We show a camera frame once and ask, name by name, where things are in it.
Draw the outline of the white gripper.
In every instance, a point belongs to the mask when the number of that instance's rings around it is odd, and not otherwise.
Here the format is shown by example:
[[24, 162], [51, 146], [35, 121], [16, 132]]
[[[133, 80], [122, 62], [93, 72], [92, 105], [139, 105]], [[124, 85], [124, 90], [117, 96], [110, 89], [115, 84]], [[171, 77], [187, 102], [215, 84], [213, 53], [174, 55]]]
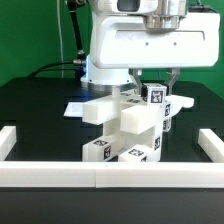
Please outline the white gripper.
[[109, 16], [93, 26], [90, 59], [99, 68], [132, 68], [129, 75], [144, 98], [139, 68], [169, 68], [169, 94], [184, 67], [211, 67], [218, 60], [220, 15], [189, 13], [175, 30], [148, 29], [141, 16]]

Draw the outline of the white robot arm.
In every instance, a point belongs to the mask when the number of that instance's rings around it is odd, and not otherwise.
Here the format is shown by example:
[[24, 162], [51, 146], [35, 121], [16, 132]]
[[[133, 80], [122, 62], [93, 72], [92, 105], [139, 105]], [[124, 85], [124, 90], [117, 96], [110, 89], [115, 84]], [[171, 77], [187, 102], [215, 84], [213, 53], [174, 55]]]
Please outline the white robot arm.
[[143, 69], [165, 68], [172, 87], [180, 70], [211, 67], [218, 60], [221, 16], [188, 0], [65, 0], [73, 22], [88, 4], [92, 12], [90, 53], [77, 37], [78, 57], [87, 63], [87, 82], [124, 85], [141, 82]]

